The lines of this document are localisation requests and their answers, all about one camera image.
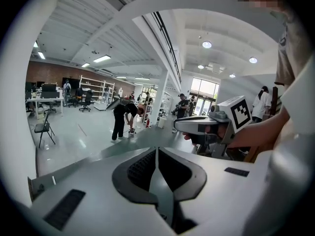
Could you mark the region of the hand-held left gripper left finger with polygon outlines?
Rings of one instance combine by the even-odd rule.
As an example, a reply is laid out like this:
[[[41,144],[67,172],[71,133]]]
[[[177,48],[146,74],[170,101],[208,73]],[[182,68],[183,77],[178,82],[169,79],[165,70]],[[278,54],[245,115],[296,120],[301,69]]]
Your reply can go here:
[[[41,194],[31,212],[49,235],[170,236],[149,191],[155,168],[155,148],[89,163]]]

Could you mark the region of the person's right hand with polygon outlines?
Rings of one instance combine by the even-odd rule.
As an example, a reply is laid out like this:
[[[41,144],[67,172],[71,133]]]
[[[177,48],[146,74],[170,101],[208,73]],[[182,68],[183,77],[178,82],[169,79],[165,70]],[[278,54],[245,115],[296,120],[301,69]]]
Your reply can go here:
[[[191,140],[193,145],[208,145],[211,143],[220,142],[224,139],[227,132],[227,125],[206,125],[202,135],[190,134],[183,132],[185,140]]]

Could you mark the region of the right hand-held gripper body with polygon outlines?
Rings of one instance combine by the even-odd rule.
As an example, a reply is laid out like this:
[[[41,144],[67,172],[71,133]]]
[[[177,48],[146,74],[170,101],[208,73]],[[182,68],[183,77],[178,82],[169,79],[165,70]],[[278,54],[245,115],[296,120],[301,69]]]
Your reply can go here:
[[[231,153],[227,151],[237,132],[252,122],[251,112],[244,96],[236,96],[210,108],[208,117],[213,118],[219,124],[227,125],[227,132],[220,142],[205,146],[199,145],[196,154],[217,158],[231,159]]]

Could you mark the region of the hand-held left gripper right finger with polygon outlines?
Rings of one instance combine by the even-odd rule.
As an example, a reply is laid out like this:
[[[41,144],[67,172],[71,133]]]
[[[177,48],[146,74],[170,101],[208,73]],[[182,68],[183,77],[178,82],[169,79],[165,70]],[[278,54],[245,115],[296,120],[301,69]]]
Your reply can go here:
[[[254,163],[158,149],[158,167],[173,193],[172,229],[179,235],[234,235],[258,199],[269,153]]]

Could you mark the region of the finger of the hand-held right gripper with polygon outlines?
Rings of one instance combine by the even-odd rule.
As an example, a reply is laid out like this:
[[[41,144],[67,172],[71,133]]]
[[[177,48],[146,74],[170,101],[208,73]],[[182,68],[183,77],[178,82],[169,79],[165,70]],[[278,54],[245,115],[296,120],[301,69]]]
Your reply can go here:
[[[210,126],[217,126],[218,122],[211,117],[206,116],[192,116],[186,118],[179,118],[174,121],[174,128],[178,131],[189,134],[208,134],[210,133]]]

